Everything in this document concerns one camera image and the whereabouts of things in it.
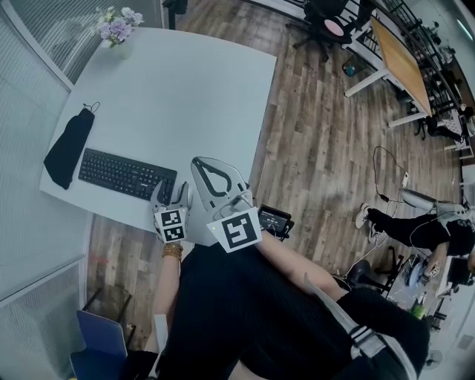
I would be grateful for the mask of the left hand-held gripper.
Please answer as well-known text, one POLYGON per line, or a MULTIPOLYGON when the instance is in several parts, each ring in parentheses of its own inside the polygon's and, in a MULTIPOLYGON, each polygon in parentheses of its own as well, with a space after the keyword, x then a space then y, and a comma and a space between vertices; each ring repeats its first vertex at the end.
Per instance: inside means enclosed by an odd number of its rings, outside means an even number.
POLYGON ((165 190, 166 184, 160 180, 151 194, 154 228, 161 242, 176 243, 187 237, 188 219, 193 206, 193 186, 188 182, 183 184, 184 205, 173 203, 167 206, 164 201, 165 190))

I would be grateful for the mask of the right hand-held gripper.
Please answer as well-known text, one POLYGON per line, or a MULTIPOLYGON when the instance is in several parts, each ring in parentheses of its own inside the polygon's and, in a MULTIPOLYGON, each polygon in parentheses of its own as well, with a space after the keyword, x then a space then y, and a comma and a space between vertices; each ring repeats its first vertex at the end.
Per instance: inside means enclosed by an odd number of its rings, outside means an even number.
POLYGON ((252 193, 247 190, 249 185, 234 166, 210 157, 194 157, 191 173, 205 210, 211 211, 212 221, 207 227, 227 253, 262 241, 258 208, 253 205, 252 193), (216 189, 209 174, 223 178, 226 188, 216 189))

